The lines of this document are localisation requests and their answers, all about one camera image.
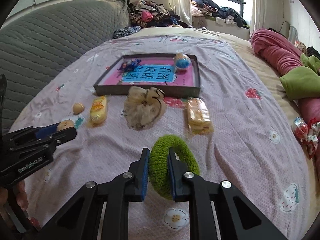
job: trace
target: wooden ball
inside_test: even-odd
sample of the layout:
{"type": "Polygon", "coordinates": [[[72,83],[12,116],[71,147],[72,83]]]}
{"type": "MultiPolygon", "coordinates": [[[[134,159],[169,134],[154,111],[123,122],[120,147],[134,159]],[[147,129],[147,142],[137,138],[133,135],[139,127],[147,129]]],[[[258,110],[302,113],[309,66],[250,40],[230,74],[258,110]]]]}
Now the wooden ball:
{"type": "Polygon", "coordinates": [[[84,111],[84,106],[81,103],[75,103],[72,110],[74,114],[80,114],[84,111]]]}
{"type": "Polygon", "coordinates": [[[64,129],[67,129],[69,127],[74,127],[75,124],[73,123],[72,120],[65,120],[65,121],[62,121],[58,124],[57,126],[57,132],[61,131],[61,130],[64,130],[64,129]]]}

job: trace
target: metal screw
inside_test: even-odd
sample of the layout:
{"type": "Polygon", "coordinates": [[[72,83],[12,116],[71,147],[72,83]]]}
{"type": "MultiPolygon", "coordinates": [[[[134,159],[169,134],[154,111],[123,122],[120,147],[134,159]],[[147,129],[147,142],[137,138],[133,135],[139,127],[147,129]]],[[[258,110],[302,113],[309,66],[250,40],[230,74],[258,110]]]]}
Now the metal screw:
{"type": "Polygon", "coordinates": [[[96,183],[94,181],[88,181],[85,186],[87,188],[93,188],[96,185],[96,183]]]}
{"type": "Polygon", "coordinates": [[[230,188],[232,186],[230,181],[224,180],[221,185],[225,188],[230,188]]]}
{"type": "Polygon", "coordinates": [[[191,171],[187,171],[184,176],[188,179],[192,179],[195,175],[191,171]]]}
{"type": "Polygon", "coordinates": [[[125,172],[125,173],[123,174],[123,177],[124,177],[125,179],[130,179],[130,178],[132,177],[132,173],[131,173],[131,172],[125,172]]]}

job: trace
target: quilted headboard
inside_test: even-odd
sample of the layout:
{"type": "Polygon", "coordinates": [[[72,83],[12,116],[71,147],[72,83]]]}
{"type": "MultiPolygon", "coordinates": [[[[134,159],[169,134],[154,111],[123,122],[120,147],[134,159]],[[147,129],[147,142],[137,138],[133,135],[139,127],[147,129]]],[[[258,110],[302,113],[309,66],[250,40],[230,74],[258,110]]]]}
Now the quilted headboard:
{"type": "Polygon", "coordinates": [[[129,25],[126,0],[73,0],[32,11],[2,28],[0,74],[8,80],[3,132],[59,72],[129,25]]]}

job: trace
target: green cloth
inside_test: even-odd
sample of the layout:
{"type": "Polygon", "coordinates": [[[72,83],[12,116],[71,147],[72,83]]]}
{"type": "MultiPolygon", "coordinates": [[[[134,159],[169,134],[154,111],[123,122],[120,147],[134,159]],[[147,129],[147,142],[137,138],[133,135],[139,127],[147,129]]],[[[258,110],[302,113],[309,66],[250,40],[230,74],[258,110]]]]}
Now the green cloth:
{"type": "Polygon", "coordinates": [[[180,161],[185,162],[194,174],[200,175],[199,166],[186,143],[176,135],[164,135],[153,146],[149,157],[149,179],[158,194],[172,199],[167,170],[169,148],[173,147],[180,161]]]}
{"type": "Polygon", "coordinates": [[[320,76],[308,67],[296,67],[280,78],[289,100],[320,97],[320,76]]]}
{"type": "Polygon", "coordinates": [[[308,57],[302,53],[300,60],[305,67],[311,68],[314,72],[319,74],[320,60],[317,57],[315,56],[308,57]]]}

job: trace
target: green scrunchie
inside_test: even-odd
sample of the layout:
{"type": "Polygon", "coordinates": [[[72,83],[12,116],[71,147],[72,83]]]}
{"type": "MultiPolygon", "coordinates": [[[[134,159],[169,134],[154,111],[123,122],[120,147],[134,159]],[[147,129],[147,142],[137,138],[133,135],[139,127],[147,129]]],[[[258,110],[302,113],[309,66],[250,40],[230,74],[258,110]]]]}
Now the green scrunchie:
{"type": "Polygon", "coordinates": [[[173,147],[180,160],[188,165],[189,171],[199,175],[199,166],[186,143],[176,135],[164,135],[153,146],[149,157],[149,179],[160,196],[172,199],[167,170],[169,148],[173,147]]]}

